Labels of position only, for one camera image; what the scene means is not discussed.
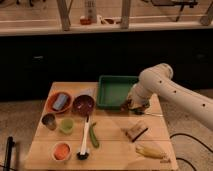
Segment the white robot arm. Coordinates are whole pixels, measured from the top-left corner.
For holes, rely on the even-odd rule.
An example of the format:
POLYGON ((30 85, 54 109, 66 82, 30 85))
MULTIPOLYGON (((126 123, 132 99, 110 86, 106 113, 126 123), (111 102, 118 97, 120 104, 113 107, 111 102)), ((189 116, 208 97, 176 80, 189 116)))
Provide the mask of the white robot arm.
POLYGON ((144 69, 128 93, 129 107, 142 107, 156 93, 182 107, 213 131, 213 99, 176 84, 172 77, 173 69, 166 63, 144 69))

